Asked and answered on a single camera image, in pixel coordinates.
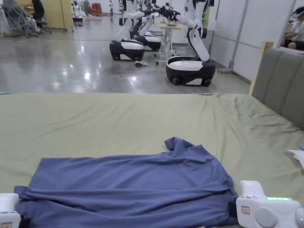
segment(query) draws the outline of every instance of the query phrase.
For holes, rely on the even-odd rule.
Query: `white partition wall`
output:
[[[232,58],[240,27],[245,0],[220,0],[216,19],[211,58],[224,66],[228,66]]]
[[[220,0],[211,58],[228,66],[246,0]],[[262,41],[278,45],[295,0],[249,0],[236,49],[233,71],[251,80]]]
[[[293,5],[291,0],[249,0],[234,61],[235,72],[252,80],[262,42],[272,41],[274,47],[278,45]]]

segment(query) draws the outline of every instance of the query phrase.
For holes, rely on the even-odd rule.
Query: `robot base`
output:
[[[110,43],[110,52],[114,60],[137,60],[143,58],[144,46],[142,43],[131,40]]]
[[[145,51],[159,51],[161,48],[161,39],[153,35],[136,36],[134,39],[145,46]]]
[[[201,85],[208,87],[215,73],[213,61],[193,61],[191,56],[175,56],[168,60],[167,78],[174,85]]]

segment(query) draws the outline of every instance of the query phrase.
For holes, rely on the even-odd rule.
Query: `mobile robot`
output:
[[[147,11],[151,9],[152,5],[149,0],[140,1],[142,11]],[[159,17],[159,13],[154,12],[143,18],[140,18],[137,24],[133,27],[130,32],[132,39],[141,42],[145,46],[145,51],[159,51],[161,48],[161,39],[156,36],[153,36],[148,30],[153,26],[154,19]]]
[[[144,45],[136,40],[131,40],[130,29],[134,21],[145,16],[144,12],[136,11],[135,0],[126,1],[124,19],[120,20],[122,29],[110,43],[110,52],[114,60],[141,60],[144,54]]]
[[[201,85],[208,87],[215,73],[215,63],[210,60],[202,37],[206,37],[207,30],[202,28],[202,16],[214,0],[187,0],[185,9],[188,17],[182,17],[179,12],[162,7],[159,14],[170,21],[179,22],[188,29],[188,40],[196,56],[176,56],[167,61],[167,78],[174,85]]]

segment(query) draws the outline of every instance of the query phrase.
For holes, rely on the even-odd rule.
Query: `cable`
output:
[[[144,61],[135,61],[134,66],[136,66],[136,67],[138,67],[138,68],[140,68],[140,67],[146,68],[146,66],[149,66],[149,64],[147,64],[147,63],[144,62]]]

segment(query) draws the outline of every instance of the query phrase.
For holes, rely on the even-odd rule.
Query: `metal stand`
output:
[[[62,20],[63,20],[63,33],[67,32],[67,29],[65,27],[65,21],[64,21],[64,14],[63,14],[63,7],[62,7],[62,0],[60,0],[60,6],[61,6],[61,13],[62,13]]]
[[[241,18],[241,23],[240,23],[239,31],[237,32],[237,40],[235,41],[235,46],[234,46],[232,58],[231,58],[231,60],[229,62],[229,65],[228,65],[228,67],[221,68],[221,69],[219,69],[217,71],[217,72],[219,72],[221,74],[233,72],[234,59],[235,59],[235,55],[237,53],[237,47],[238,47],[239,42],[240,42],[240,37],[241,37],[242,29],[243,29],[243,24],[244,24],[244,19],[245,19],[245,16],[246,16],[246,11],[247,11],[247,7],[248,7],[248,3],[249,3],[249,0],[246,0],[245,6],[244,6],[244,11],[243,11],[242,18]]]

